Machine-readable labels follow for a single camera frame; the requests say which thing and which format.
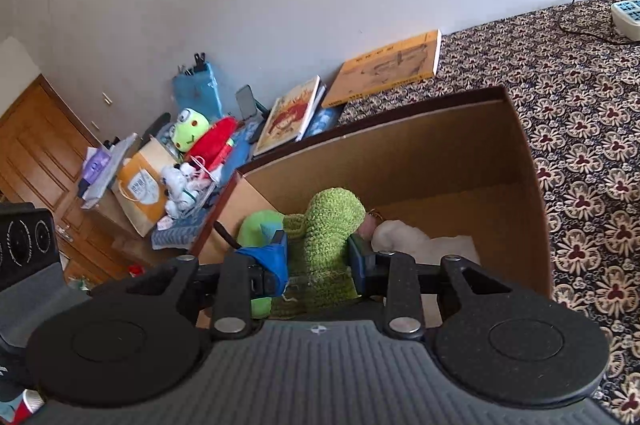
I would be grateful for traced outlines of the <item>green plush toy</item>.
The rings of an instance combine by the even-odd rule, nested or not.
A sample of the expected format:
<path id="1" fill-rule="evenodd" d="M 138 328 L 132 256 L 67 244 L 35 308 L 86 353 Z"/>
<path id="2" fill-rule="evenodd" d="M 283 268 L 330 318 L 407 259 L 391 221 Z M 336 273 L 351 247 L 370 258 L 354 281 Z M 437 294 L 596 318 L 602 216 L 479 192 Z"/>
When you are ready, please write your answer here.
<path id="1" fill-rule="evenodd" d="M 242 247 L 262 247 L 271 242 L 273 234 L 283 228 L 283 215 L 276 211 L 263 210 L 248 215 L 241 223 L 236 241 Z M 252 317 L 268 318 L 271 312 L 271 299 L 257 298 L 252 301 Z"/>

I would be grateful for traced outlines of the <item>white plush toy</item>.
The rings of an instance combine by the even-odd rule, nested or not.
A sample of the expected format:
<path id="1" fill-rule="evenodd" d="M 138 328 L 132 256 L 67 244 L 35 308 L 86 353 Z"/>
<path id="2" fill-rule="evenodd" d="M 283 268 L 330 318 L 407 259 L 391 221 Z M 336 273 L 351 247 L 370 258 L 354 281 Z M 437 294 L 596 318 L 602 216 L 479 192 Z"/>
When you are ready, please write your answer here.
<path id="1" fill-rule="evenodd" d="M 406 253 L 423 265 L 439 265 L 446 255 L 458 255 L 480 264 L 472 237 L 429 237 L 419 228 L 401 220 L 386 220 L 377 226 L 371 247 L 374 252 Z"/>

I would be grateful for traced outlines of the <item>green knitted hat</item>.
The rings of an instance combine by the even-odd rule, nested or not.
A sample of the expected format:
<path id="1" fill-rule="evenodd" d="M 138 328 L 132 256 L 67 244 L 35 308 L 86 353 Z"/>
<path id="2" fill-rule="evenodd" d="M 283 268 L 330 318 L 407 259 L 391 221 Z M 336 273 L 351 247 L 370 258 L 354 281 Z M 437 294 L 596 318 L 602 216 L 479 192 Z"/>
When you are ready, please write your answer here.
<path id="1" fill-rule="evenodd" d="M 271 315 L 292 319 L 357 297 L 346 263 L 348 238 L 366 217 L 352 191 L 330 188 L 315 194 L 306 212 L 283 217 L 288 237 L 288 283 L 272 302 Z"/>

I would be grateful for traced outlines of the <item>pink teddy bear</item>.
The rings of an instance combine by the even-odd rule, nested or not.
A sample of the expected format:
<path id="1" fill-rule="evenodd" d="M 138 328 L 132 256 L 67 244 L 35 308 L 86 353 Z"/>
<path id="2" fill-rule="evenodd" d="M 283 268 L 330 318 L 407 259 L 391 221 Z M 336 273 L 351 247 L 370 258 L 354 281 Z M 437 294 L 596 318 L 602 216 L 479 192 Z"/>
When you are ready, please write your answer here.
<path id="1" fill-rule="evenodd" d="M 376 228 L 384 223 L 385 218 L 377 210 L 368 211 L 363 222 L 357 229 L 357 233 L 363 240 L 371 241 Z"/>

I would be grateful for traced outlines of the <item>white dog plush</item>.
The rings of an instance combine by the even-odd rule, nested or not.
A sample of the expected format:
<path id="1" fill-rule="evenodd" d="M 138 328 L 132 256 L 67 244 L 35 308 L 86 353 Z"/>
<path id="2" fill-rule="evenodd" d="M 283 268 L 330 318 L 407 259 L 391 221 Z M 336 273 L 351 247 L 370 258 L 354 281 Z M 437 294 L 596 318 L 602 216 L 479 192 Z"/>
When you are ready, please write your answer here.
<path id="1" fill-rule="evenodd" d="M 160 170 L 160 180 L 165 186 L 167 201 L 165 212 L 171 219 L 180 218 L 194 208 L 210 180 L 190 163 L 165 165 Z"/>

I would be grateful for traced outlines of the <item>red cartoon cover book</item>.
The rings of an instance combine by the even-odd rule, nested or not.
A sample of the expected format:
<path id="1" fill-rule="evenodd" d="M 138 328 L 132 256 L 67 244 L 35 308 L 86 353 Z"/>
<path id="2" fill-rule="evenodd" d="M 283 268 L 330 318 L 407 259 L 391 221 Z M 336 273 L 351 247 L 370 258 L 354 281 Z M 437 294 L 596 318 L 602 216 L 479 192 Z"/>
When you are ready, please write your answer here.
<path id="1" fill-rule="evenodd" d="M 302 139 L 325 92 L 326 84 L 316 75 L 279 97 L 254 148 L 254 156 Z"/>

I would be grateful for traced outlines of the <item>brown cardboard box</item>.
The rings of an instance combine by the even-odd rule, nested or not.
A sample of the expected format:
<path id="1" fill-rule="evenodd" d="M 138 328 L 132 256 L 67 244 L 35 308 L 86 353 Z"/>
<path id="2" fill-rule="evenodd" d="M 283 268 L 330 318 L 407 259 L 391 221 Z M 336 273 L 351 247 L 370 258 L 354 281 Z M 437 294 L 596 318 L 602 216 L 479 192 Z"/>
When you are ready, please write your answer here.
<path id="1" fill-rule="evenodd" d="M 514 295 L 550 301 L 544 202 L 524 130 L 501 87 L 424 100 L 335 128 L 243 165 L 206 220 L 194 252 L 219 263 L 260 210 L 305 211 L 341 187 L 366 208 L 430 237 L 467 235 L 491 277 Z"/>

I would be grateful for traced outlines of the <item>small standing mirror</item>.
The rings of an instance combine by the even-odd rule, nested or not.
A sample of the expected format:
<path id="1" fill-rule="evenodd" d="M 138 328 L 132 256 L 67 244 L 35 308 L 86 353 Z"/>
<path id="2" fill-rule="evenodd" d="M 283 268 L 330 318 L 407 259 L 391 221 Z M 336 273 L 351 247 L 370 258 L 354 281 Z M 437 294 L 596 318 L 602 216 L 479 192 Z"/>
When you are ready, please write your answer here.
<path id="1" fill-rule="evenodd" d="M 270 110 L 255 98 L 250 85 L 242 86 L 235 93 L 235 99 L 243 121 L 254 119 L 255 116 L 260 116 L 264 120 L 268 118 Z"/>

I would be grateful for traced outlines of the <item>orange paper bag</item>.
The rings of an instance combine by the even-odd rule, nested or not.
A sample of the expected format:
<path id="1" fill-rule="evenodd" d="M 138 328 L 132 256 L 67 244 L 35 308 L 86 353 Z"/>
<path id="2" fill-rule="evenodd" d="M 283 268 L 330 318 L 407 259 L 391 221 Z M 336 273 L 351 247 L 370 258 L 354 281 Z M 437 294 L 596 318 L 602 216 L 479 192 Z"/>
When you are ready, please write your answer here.
<path id="1" fill-rule="evenodd" d="M 145 237 L 166 215 L 162 169 L 175 164 L 175 158 L 160 141 L 151 138 L 119 167 L 112 191 L 140 237 Z"/>

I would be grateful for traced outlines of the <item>green frog plush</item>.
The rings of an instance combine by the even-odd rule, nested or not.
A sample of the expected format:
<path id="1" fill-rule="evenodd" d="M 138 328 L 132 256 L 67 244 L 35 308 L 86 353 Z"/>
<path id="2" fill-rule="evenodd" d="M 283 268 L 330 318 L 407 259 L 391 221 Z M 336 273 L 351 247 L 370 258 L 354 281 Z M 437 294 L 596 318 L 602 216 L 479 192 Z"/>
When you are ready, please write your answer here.
<path id="1" fill-rule="evenodd" d="M 171 128 L 170 139 L 179 152 L 186 153 L 209 128 L 210 123 L 206 116 L 191 108 L 184 108 Z"/>

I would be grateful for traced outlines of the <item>blue pencil bag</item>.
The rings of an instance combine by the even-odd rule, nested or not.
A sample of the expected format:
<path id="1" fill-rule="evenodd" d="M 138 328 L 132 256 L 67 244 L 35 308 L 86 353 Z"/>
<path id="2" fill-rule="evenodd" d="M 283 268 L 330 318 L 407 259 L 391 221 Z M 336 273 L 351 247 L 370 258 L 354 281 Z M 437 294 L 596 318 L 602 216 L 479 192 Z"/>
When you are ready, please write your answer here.
<path id="1" fill-rule="evenodd" d="M 194 66 L 178 69 L 171 80 L 172 96 L 179 111 L 189 108 L 204 115 L 209 122 L 224 117 L 218 83 L 205 52 L 197 52 Z"/>

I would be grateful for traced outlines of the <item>purple tissue pack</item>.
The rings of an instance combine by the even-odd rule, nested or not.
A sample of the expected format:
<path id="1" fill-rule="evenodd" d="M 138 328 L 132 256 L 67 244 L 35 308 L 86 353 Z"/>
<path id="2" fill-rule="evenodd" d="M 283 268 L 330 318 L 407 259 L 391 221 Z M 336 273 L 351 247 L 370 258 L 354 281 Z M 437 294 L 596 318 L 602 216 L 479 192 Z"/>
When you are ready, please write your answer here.
<path id="1" fill-rule="evenodd" d="M 108 164 L 111 162 L 111 152 L 103 147 L 87 149 L 84 165 L 82 165 L 81 179 L 88 185 L 93 185 Z"/>

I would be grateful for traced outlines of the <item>yellow book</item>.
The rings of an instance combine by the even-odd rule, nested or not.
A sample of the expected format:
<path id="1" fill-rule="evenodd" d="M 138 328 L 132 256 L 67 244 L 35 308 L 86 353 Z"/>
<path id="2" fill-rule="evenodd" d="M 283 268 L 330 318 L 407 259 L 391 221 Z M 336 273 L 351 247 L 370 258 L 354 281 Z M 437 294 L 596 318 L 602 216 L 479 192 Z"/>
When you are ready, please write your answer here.
<path id="1" fill-rule="evenodd" d="M 434 78 L 441 44 L 442 32 L 431 30 L 344 62 L 323 98 L 322 107 L 348 104 L 401 85 Z"/>

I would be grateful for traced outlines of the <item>wooden door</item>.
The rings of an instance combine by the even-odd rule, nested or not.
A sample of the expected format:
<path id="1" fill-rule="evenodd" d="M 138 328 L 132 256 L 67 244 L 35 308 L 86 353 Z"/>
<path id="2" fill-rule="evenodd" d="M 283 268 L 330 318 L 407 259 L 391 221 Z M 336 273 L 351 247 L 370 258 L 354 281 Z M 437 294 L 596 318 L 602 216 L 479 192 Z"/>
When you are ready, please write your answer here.
<path id="1" fill-rule="evenodd" d="M 130 261 L 77 197 L 86 151 L 97 143 L 43 76 L 1 115 L 1 192 L 50 210 L 58 248 L 68 258 L 66 277 L 99 284 L 126 277 Z"/>

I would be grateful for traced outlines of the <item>white power strip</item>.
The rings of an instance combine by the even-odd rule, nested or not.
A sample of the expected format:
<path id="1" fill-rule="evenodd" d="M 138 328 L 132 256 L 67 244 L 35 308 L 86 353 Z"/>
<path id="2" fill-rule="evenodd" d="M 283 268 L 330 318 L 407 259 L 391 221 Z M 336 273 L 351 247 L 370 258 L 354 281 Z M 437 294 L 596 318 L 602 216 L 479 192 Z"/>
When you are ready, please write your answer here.
<path id="1" fill-rule="evenodd" d="M 616 31 L 633 42 L 640 41 L 640 0 L 622 0 L 611 5 Z"/>

